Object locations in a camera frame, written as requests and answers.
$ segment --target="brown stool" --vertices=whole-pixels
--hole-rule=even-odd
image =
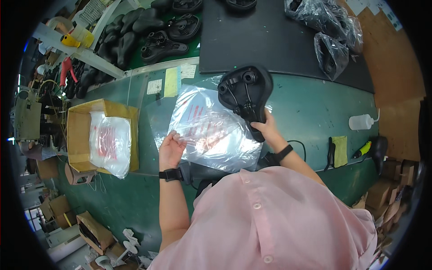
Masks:
[[[71,185],[90,183],[93,177],[97,174],[96,171],[78,172],[67,163],[64,167],[64,173],[66,174],[66,178]]]

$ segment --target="worker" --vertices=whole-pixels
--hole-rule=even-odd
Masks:
[[[209,184],[194,201],[191,221],[180,181],[160,179],[162,243],[148,269],[368,267],[377,246],[371,214],[337,199],[265,115],[266,123],[251,126],[282,152],[281,166]],[[177,168],[185,147],[171,132],[159,148],[160,172]]]
[[[61,33],[62,35],[66,35],[73,28],[72,21],[61,16],[54,17],[52,19],[43,19],[42,23],[49,28]]]
[[[38,72],[38,74],[44,75],[45,72],[47,72],[47,71],[50,70],[50,68],[51,68],[50,65],[48,65],[48,64],[42,64],[42,65],[38,66],[38,68],[36,69],[36,71]]]
[[[61,156],[49,147],[43,147],[35,142],[18,142],[19,150],[29,159],[46,160],[53,156]]]

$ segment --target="hand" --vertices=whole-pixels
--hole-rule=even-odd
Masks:
[[[175,130],[171,131],[159,147],[159,171],[175,169],[181,160],[181,155],[187,142]]]
[[[264,139],[266,139],[267,144],[273,148],[276,153],[279,153],[288,143],[277,130],[276,121],[267,108],[264,109],[264,113],[266,115],[266,123],[252,122],[251,126],[259,130],[263,134]]]

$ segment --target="clear plastic bag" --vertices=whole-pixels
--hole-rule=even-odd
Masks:
[[[165,116],[155,115],[171,107],[172,100],[164,99],[159,109],[157,102],[147,108],[158,148],[168,132],[176,130],[187,141],[184,160],[229,173],[256,166],[262,143],[252,138],[241,117],[220,104],[217,91],[183,85],[166,125],[161,121]]]
[[[321,32],[314,36],[314,47],[321,70],[334,81],[348,65],[348,48]]]
[[[130,120],[105,117],[103,111],[92,111],[90,116],[90,162],[119,179],[125,178],[129,172],[132,144]]]
[[[346,31],[346,45],[354,54],[360,54],[363,51],[363,31],[359,19],[347,15],[340,23]]]
[[[346,40],[346,31],[329,8],[331,6],[334,10],[336,9],[335,6],[337,5],[333,0],[285,0],[284,4],[287,17],[323,32],[338,41]]]

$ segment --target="stack of plastic bags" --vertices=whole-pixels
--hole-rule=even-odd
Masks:
[[[362,52],[359,20],[336,0],[285,0],[284,4],[287,17],[320,31],[314,37],[315,53],[321,70],[334,81],[348,65],[349,52]]]

